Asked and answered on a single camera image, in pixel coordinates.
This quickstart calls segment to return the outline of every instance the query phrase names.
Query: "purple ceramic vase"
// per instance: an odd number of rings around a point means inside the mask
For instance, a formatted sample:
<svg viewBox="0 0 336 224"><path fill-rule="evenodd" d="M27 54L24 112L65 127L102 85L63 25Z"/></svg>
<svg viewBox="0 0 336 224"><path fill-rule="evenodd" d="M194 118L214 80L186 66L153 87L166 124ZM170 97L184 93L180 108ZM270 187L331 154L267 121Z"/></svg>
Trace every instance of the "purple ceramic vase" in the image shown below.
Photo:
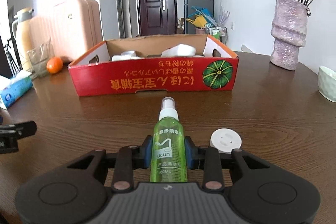
<svg viewBox="0 0 336 224"><path fill-rule="evenodd" d="M295 70L299 49L306 45L306 6L296 0L276 1L271 31L275 41L270 61L284 69Z"/></svg>

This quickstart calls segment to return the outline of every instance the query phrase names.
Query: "red cardboard box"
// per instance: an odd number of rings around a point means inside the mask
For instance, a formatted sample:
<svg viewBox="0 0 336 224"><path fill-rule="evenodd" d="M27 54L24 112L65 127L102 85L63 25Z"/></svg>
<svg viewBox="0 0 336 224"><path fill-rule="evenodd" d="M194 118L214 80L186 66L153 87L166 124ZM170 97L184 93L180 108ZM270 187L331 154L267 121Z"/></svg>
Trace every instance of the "red cardboard box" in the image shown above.
<svg viewBox="0 0 336 224"><path fill-rule="evenodd" d="M161 53L178 44L205 57L145 58L111 62L113 55L135 50L137 56ZM103 41L69 66L78 96L135 93L139 90L232 90L239 58L208 35L154 35Z"/></svg>

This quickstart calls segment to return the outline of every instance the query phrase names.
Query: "white round cap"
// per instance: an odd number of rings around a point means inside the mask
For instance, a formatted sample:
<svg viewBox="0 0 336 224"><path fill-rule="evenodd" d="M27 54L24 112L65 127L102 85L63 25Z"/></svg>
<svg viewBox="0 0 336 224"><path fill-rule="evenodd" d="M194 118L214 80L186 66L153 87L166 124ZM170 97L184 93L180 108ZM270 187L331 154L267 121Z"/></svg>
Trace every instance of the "white round cap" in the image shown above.
<svg viewBox="0 0 336 224"><path fill-rule="evenodd" d="M220 153L231 154L231 151L242 146L242 139L236 131L228 128L217 129L211 135L210 146Z"/></svg>

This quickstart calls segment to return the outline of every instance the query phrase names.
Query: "white bowl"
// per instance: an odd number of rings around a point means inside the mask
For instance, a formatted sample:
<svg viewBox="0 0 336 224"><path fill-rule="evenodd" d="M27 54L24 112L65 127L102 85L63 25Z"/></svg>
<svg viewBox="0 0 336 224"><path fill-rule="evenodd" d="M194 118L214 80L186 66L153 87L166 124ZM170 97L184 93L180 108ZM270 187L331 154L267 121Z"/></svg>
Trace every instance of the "white bowl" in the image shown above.
<svg viewBox="0 0 336 224"><path fill-rule="evenodd" d="M336 72L321 66L319 69L319 91L332 102L336 102Z"/></svg>

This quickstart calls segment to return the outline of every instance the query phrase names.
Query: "dark wooden door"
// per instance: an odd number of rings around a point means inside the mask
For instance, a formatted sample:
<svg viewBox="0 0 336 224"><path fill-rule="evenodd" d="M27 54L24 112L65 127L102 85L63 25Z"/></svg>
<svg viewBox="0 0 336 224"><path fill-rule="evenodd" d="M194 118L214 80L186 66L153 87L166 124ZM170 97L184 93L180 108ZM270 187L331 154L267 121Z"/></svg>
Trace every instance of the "dark wooden door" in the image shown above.
<svg viewBox="0 0 336 224"><path fill-rule="evenodd" d="M140 35L176 34L176 0L138 0Z"/></svg>

